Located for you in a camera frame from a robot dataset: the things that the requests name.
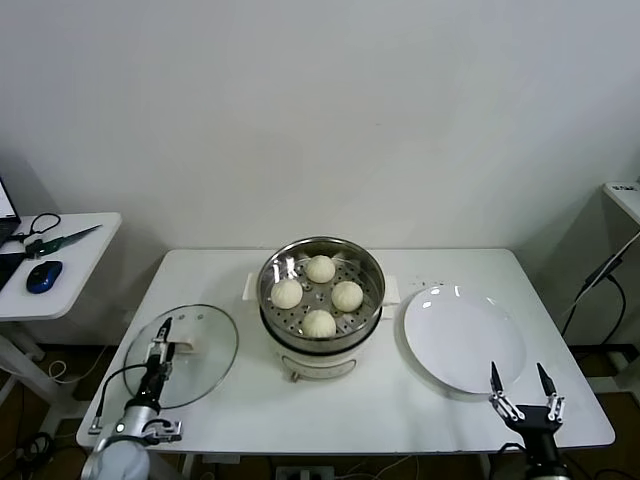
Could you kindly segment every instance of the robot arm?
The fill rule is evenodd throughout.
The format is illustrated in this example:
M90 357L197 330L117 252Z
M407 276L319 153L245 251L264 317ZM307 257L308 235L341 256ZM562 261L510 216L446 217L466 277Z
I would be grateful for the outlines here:
M105 427L100 425L104 398L101 400L89 429L89 434L100 436L82 469L82 480L146 479L149 456L145 448L182 439L182 422L159 416L160 394L171 374L175 351L175 345L167 342L170 329L171 320L167 320L149 344L138 391L126 403L123 416Z
M547 395L547 405L514 405L505 395L500 375L491 363L491 405L504 423L518 433L527 451L527 479L570 480L553 435L562 426L565 399L558 396L551 377L538 363L538 374Z

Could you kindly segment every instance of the white wall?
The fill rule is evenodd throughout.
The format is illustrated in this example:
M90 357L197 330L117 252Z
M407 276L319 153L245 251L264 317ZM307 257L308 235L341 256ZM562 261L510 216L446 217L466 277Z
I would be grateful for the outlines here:
M123 305L169 247L317 233L506 246L544 278L599 185L638 174L639 16L635 0L2 2L0 165L39 185L33 211L122 212L103 268ZM589 212L565 248L606 256ZM545 301L584 272L556 273Z

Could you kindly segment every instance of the white shelf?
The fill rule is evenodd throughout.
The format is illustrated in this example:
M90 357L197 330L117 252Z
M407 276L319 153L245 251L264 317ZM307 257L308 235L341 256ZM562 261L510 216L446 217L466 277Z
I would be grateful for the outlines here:
M609 182L604 193L640 224L640 184L637 182Z

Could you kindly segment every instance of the floor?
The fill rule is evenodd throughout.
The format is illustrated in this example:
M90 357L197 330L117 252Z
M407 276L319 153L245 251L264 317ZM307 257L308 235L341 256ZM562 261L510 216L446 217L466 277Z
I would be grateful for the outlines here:
M64 360L68 365L68 373L82 374L94 363L99 350L83 348L67 348L65 350L48 349L47 356L41 362L46 370L54 360ZM107 351L99 359L95 370L78 382L74 396L78 400L90 400L106 371L113 351ZM606 376L615 373L615 369L602 354L591 354L577 358L583 372L589 376ZM4 384L8 375L0 372L0 385ZM617 439L607 448L572 450L563 452L575 480L591 480L595 473L603 468L614 468L626 472L632 477L619 474L600 477L599 480L615 480L616 478L640 479L640 408L633 397L616 393L598 396L604 410L613 424ZM44 419L48 406L29 389L20 384L13 388L7 400L0 406L0 425L4 435L0 437L0 480L18 480L19 473L11 473L16 466L13 452L17 443L23 442L30 435L37 433ZM51 460L39 468L31 477L32 480L74 480L82 469L84 453L77 447L74 432L79 421L64 422L54 439L56 451ZM165 459L173 465L180 465L181 455L165 455ZM476 455L455 456L420 456L403 457L243 457L239 464L210 465L202 464L201 457L196 457L192 470L195 480L231 480L252 479L270 480L272 472L278 466L294 465L330 465L335 468L336 475L349 475L349 478L373 478L381 469L399 462L381 476L381 480L413 480L431 478L483 478L479 457ZM521 478L523 458L518 454L509 454L503 458L492 458L496 466L496 480L501 478Z

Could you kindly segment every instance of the perforated steamer tray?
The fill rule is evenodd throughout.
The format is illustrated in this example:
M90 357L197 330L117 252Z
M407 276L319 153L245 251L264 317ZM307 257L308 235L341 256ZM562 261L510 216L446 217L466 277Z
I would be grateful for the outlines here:
M328 283L314 283L306 277L304 266L316 255L326 255L336 265L336 274ZM289 310L274 306L270 297L273 285L286 278L297 280L303 289L301 302ZM331 302L331 291L343 281L357 283L364 294L360 308L351 313L337 310ZM285 346L310 354L345 351L366 338L379 321L384 289L382 270L369 252L331 237L307 238L287 245L267 260L257 279L261 315L269 333ZM334 337L311 338L302 333L304 316L318 309L331 313L336 320Z

